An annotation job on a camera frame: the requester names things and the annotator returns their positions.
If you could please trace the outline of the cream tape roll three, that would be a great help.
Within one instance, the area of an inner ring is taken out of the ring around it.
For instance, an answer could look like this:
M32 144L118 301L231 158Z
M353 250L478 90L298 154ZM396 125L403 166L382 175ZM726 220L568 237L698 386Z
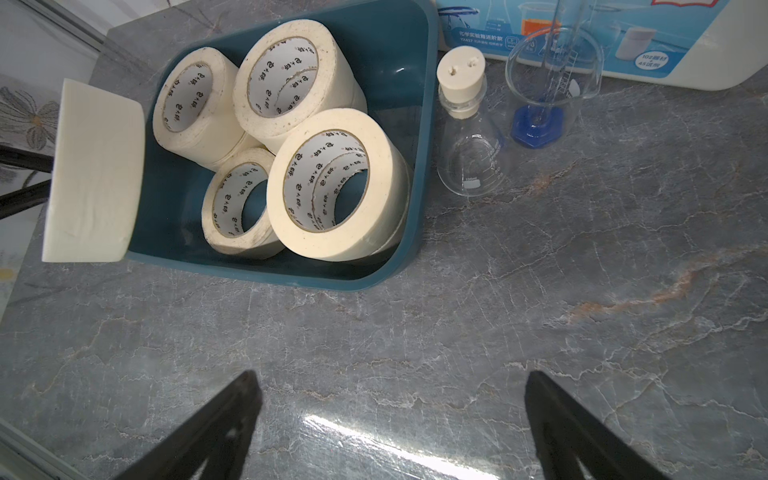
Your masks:
M264 148L248 148L224 162L214 175L204 197L201 225L215 251L263 260L284 249L267 212L250 227L243 221L246 203L257 188L267 185L274 159Z

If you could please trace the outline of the cream tape roll two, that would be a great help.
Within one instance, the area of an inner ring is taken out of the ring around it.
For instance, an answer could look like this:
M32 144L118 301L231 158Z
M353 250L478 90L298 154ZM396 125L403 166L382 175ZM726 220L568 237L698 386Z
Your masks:
M152 128L165 150L216 171L232 156L263 144L240 126L233 105L239 67L212 47L190 52L158 94Z

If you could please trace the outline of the teal plastic storage tray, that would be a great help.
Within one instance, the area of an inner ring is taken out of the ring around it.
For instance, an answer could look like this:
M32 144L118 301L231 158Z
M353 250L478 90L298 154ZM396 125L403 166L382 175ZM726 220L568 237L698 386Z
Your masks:
M337 291L379 284L408 266L421 241L430 181L439 22L428 1L357 1L308 13L339 41L375 120L414 169L404 238L373 260L330 263L282 252L263 261L215 252L200 209L212 172L146 133L138 215L127 258L258 283Z

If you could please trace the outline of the cream tape roll one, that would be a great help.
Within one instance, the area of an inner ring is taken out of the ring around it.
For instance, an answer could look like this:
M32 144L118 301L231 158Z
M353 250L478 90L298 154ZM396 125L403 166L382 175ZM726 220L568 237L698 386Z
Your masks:
M145 158L142 106L66 79L42 260L117 262L133 235Z

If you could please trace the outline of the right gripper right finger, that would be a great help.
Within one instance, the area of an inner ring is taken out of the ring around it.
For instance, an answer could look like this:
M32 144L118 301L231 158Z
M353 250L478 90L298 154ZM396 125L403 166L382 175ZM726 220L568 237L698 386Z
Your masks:
M664 479L542 371L529 374L525 409L546 479Z

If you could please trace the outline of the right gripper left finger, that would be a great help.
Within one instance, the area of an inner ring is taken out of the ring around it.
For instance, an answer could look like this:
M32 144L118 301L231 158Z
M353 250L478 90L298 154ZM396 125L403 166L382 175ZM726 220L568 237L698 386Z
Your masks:
M137 462L119 479L239 479L263 395L246 370Z

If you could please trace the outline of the cream tape roll four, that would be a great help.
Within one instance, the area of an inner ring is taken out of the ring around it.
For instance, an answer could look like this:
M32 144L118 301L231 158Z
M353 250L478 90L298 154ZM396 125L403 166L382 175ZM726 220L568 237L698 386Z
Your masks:
M402 239L412 169L369 115L322 111L298 125L270 170L266 207L279 240L303 257L345 262Z

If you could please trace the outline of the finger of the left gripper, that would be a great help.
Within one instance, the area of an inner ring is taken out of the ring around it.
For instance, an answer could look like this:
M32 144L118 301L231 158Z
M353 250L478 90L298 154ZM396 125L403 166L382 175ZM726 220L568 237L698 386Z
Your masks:
M17 167L26 170L34 170L51 173L54 158L36 152L17 149L11 146L0 146L1 164L9 167Z
M0 197L0 219L13 216L48 201L51 181L21 188Z

